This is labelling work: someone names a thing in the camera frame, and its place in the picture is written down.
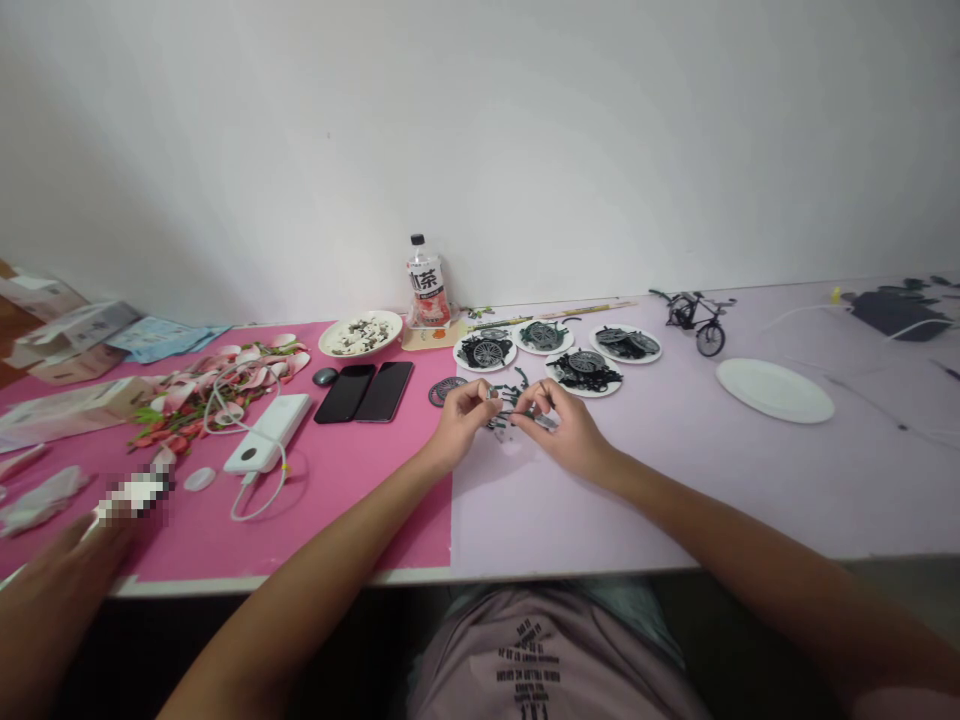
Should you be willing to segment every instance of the miniature bicycle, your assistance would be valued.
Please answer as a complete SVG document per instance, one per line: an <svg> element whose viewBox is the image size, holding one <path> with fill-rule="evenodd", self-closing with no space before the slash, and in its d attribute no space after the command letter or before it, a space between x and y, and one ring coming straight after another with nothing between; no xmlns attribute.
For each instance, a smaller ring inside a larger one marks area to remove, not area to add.
<svg viewBox="0 0 960 720"><path fill-rule="evenodd" d="M724 308L733 307L737 304L734 298L730 298L729 302L718 302L708 300L701 292L683 292L673 296L652 288L650 292L667 301L667 325L676 325L682 330L694 330L698 325L702 325L697 330L697 350L700 351L701 355L713 357L723 350L723 346L727 342L727 334L720 327L718 318L720 315L727 314ZM694 320L698 307L704 308L713 317L707 320Z"/></svg>

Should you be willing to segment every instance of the black smartphone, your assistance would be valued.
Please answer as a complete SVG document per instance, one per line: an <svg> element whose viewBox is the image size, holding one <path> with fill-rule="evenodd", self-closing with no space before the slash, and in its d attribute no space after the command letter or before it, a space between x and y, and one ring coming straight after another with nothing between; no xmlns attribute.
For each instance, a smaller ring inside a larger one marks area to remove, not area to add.
<svg viewBox="0 0 960 720"><path fill-rule="evenodd" d="M353 420L376 371L376 365L347 365L320 403L313 421L323 424Z"/></svg>
<svg viewBox="0 0 960 720"><path fill-rule="evenodd" d="M360 403L357 422L390 422L397 414L400 398L407 388L413 363L384 363L373 379L370 392Z"/></svg>

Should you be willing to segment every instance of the white wall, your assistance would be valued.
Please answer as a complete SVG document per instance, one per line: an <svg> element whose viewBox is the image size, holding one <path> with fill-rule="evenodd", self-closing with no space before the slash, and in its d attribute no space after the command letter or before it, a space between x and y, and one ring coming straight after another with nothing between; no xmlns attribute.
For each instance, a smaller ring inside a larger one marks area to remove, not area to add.
<svg viewBox="0 0 960 720"><path fill-rule="evenodd" d="M960 266L954 0L0 0L0 256L186 322Z"/></svg>

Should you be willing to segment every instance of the white power bank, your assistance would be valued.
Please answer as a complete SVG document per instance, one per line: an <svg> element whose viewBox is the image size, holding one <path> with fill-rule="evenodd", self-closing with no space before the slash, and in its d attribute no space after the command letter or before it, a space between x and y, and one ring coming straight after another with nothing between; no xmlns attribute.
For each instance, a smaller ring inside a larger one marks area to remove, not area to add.
<svg viewBox="0 0 960 720"><path fill-rule="evenodd" d="M253 429L286 447L310 410L309 395L281 395L263 413ZM280 459L280 448L264 437L247 433L223 469L232 475L268 473Z"/></svg>

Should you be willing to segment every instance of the plastic bottle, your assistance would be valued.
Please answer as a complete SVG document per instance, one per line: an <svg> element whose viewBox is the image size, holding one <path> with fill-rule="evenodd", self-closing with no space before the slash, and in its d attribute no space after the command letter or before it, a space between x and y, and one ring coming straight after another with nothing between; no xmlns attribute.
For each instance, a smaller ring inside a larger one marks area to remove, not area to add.
<svg viewBox="0 0 960 720"><path fill-rule="evenodd" d="M450 322L450 303L443 286L440 255L431 254L423 235L411 235L413 257L407 261L407 273L413 287L413 324L440 327Z"/></svg>

